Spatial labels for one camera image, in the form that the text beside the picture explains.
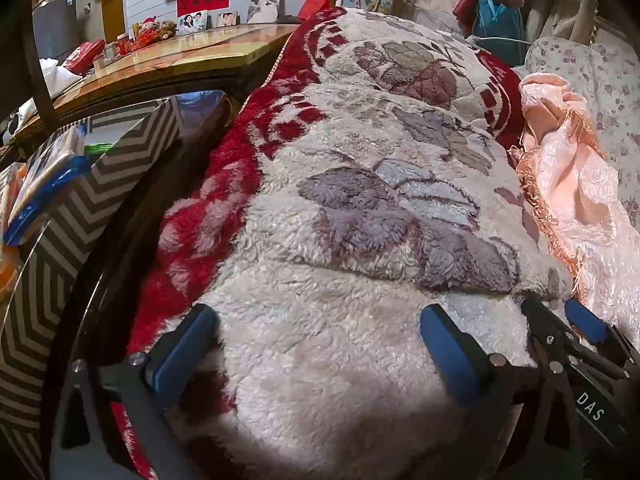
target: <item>screw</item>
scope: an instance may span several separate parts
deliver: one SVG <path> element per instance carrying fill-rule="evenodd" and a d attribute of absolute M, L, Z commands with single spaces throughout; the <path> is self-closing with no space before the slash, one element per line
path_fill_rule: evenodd
<path fill-rule="evenodd" d="M 75 374 L 79 374 L 80 372 L 84 371 L 85 368 L 86 368 L 86 363 L 82 359 L 77 359 L 71 365 L 71 370 Z"/>
<path fill-rule="evenodd" d="M 558 361 L 551 361 L 549 363 L 549 369 L 555 374 L 561 374 L 564 368 Z"/>
<path fill-rule="evenodd" d="M 144 352 L 134 352 L 129 356 L 129 364 L 131 366 L 140 366 L 146 361 L 146 354 Z"/>
<path fill-rule="evenodd" d="M 504 366 L 507 364 L 507 359 L 502 354 L 491 354 L 489 356 L 489 362 L 493 366 Z"/>

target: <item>teal bag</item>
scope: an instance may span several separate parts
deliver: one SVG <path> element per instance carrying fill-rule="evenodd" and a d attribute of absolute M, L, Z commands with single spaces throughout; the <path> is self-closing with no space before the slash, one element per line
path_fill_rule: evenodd
<path fill-rule="evenodd" d="M 478 15 L 473 34 L 478 38 L 524 40 L 522 13 L 520 9 L 504 5 L 495 6 L 492 0 L 478 0 Z M 522 65 L 528 50 L 527 44 L 516 41 L 480 40 L 478 45 L 509 66 Z"/>

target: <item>teddy bear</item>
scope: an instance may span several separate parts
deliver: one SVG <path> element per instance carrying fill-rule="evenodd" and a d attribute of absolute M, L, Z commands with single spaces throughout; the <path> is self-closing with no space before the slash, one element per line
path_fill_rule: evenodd
<path fill-rule="evenodd" d="M 160 40 L 168 40 L 169 38 L 172 38 L 175 36 L 175 28 L 177 27 L 177 25 L 172 22 L 171 20 L 167 20 L 165 22 L 162 22 L 162 25 L 160 26 L 160 28 L 158 29 L 158 38 Z"/>

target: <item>black and white zigzag pattern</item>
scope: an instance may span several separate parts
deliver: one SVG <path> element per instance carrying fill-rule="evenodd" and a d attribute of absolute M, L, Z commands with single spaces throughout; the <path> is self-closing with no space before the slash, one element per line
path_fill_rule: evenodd
<path fill-rule="evenodd" d="M 42 387 L 66 300 L 111 216 L 179 133 L 174 98 L 88 120 L 89 131 L 105 124 L 127 128 L 136 120 L 90 173 L 71 184 L 51 215 L 20 273 L 0 332 L 0 432 L 37 479 L 43 478 L 38 445 Z M 66 130 L 58 130 L 33 158 Z"/>

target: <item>framed photo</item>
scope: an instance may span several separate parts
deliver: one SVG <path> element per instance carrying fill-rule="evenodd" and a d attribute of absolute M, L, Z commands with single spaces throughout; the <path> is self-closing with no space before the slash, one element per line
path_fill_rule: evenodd
<path fill-rule="evenodd" d="M 281 0 L 251 0 L 247 23 L 275 23 Z"/>
<path fill-rule="evenodd" d="M 238 12 L 223 12 L 218 15 L 218 27 L 229 27 L 238 23 Z"/>
<path fill-rule="evenodd" d="M 207 16 L 208 12 L 206 10 L 199 10 L 194 14 L 181 16 L 176 35 L 184 36 L 186 34 L 207 30 Z"/>
<path fill-rule="evenodd" d="M 374 10 L 378 0 L 342 0 L 343 7 L 352 7 L 355 9 Z M 391 14 L 391 10 L 394 6 L 393 0 L 380 0 L 378 5 L 378 12 L 382 14 Z"/>

